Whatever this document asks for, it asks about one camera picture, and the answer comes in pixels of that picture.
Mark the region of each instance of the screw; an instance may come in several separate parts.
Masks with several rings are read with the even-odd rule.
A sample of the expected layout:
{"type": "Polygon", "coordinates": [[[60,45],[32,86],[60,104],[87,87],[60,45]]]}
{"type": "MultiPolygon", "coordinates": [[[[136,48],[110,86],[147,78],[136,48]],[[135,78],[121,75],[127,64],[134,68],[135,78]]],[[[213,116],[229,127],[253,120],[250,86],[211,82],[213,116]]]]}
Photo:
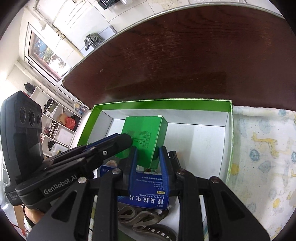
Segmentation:
{"type": "Polygon", "coordinates": [[[185,174],[185,172],[186,172],[186,170],[185,169],[179,169],[178,171],[177,171],[177,173],[179,174],[179,175],[184,175],[185,174]]]}
{"type": "Polygon", "coordinates": [[[121,172],[121,170],[119,169],[119,168],[114,168],[113,170],[112,170],[112,173],[113,174],[119,174],[121,172]]]}
{"type": "Polygon", "coordinates": [[[78,182],[80,184],[85,183],[86,181],[87,181],[86,177],[80,177],[80,178],[78,178],[78,182]]]}
{"type": "Polygon", "coordinates": [[[218,177],[211,177],[210,180],[212,183],[219,183],[220,182],[220,179],[218,177]]]}

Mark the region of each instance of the blue medicine box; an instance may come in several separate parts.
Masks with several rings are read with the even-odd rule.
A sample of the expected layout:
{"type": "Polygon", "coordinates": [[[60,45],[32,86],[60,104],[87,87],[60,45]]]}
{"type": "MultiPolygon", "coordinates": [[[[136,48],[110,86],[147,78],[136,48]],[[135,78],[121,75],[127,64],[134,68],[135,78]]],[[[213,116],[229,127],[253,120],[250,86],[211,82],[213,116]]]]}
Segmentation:
{"type": "MultiPolygon", "coordinates": [[[[113,168],[102,165],[100,177],[113,168]]],[[[135,179],[131,195],[118,196],[118,202],[143,208],[168,209],[169,197],[164,192],[161,173],[150,174],[137,171],[135,179]]]]}

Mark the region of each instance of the pipe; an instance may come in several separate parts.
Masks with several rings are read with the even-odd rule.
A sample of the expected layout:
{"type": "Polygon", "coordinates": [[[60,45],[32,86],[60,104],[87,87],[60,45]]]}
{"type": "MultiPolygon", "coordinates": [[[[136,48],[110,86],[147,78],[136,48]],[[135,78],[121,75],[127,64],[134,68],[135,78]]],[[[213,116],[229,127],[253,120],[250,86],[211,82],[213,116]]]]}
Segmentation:
{"type": "Polygon", "coordinates": [[[15,65],[21,70],[21,72],[26,75],[30,80],[35,82],[38,87],[40,87],[43,92],[47,93],[49,96],[51,96],[53,99],[64,105],[69,110],[72,110],[74,113],[76,111],[72,106],[70,106],[68,103],[66,103],[64,100],[62,100],[60,97],[58,97],[55,93],[53,93],[51,90],[49,90],[45,85],[43,85],[39,80],[37,80],[18,60],[15,61],[15,65]]]}
{"type": "Polygon", "coordinates": [[[75,52],[77,52],[79,55],[80,55],[80,57],[82,57],[82,58],[84,58],[84,56],[83,56],[83,54],[79,51],[79,49],[56,27],[56,26],[54,26],[46,17],[44,17],[43,15],[42,15],[42,13],[40,13],[39,12],[39,10],[37,9],[37,5],[38,5],[38,3],[39,3],[39,1],[40,0],[36,0],[36,2],[35,2],[35,4],[34,4],[34,6],[33,6],[33,11],[35,12],[35,13],[37,13],[38,14],[38,16],[42,19],[42,20],[44,20],[47,24],[48,24],[48,26],[50,26],[57,34],[58,34],[58,36],[62,39],[62,40],[64,40],[67,44],[69,44],[70,45],[70,47],[75,51],[75,52]]]}

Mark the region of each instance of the open box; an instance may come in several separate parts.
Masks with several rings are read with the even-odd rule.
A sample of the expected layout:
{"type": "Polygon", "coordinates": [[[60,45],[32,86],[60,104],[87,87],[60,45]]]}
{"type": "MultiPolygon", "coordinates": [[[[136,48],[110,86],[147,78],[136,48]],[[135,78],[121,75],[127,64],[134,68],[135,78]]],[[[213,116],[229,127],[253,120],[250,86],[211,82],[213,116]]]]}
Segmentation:
{"type": "MultiPolygon", "coordinates": [[[[94,106],[78,145],[120,134],[127,116],[157,115],[168,122],[164,146],[167,151],[177,152],[182,168],[198,177],[218,176],[228,182],[233,151],[231,100],[159,99],[99,104],[94,106]]],[[[179,203],[173,200],[169,215],[160,224],[178,233],[179,203]]],[[[205,220],[203,201],[201,205],[205,220]]],[[[136,240],[144,240],[142,235],[120,224],[119,229],[136,240]]]]}

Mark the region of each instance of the red plastic bag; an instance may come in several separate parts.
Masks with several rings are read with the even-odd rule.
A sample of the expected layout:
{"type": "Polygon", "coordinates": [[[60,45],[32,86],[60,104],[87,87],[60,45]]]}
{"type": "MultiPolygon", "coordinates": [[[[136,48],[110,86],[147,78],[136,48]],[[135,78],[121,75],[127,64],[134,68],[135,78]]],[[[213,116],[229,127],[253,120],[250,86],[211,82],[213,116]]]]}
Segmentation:
{"type": "Polygon", "coordinates": [[[69,128],[70,130],[73,130],[76,125],[76,122],[71,117],[66,118],[66,125],[65,127],[69,128]]]}

